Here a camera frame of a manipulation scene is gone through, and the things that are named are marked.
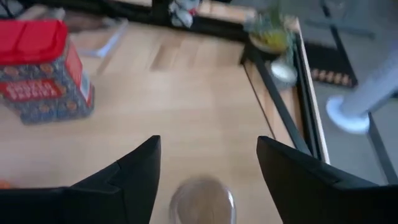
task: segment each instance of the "wooden table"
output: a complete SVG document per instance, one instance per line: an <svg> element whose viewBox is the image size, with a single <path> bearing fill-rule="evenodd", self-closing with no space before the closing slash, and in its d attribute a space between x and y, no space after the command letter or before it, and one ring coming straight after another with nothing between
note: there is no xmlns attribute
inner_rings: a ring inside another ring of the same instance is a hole
<svg viewBox="0 0 398 224"><path fill-rule="evenodd" d="M71 185L159 134L162 165L151 223L165 223L179 183L200 174L231 189L238 223L282 223L261 175L256 139L289 140L271 134L283 135L283 127L277 116L264 117L255 80L238 63L242 50L241 43L130 23L106 60L81 57L96 87L91 117L24 126L0 107L0 179L18 187ZM294 93L287 95L293 105ZM264 110L273 111L267 102Z"/></svg>

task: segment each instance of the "gray floor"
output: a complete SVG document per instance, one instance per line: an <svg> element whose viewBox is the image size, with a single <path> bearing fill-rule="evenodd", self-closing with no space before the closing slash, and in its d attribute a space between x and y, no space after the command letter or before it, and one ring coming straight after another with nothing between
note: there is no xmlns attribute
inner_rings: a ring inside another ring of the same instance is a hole
<svg viewBox="0 0 398 224"><path fill-rule="evenodd" d="M13 13L16 13L22 9L22 6L18 2L13 1L13 0L8 1L8 6L9 6L10 11ZM4 10L3 7L0 6L0 16L6 16L6 15L7 15L6 11Z"/></svg>
<svg viewBox="0 0 398 224"><path fill-rule="evenodd" d="M233 0L232 4L262 8L271 1L273 0ZM374 30L377 35L376 40L349 34L341 34L341 38L359 83L361 83L387 57L390 49L389 44L394 39L398 39L398 1L360 0L359 2L360 5L356 9L358 19L353 20L353 24ZM282 3L284 12L299 16L302 21L305 40L334 45L328 29L317 29L305 23L306 19L323 18L318 0L282 0ZM342 132L329 120L325 113L325 105L329 96L344 95L349 93L350 90L316 83L315 91L326 134L326 143L330 152L331 164L377 184L387 184L368 137ZM398 100L389 100L381 108L373 111L376 126L398 172L398 150L396 150L398 145L397 114Z"/></svg>

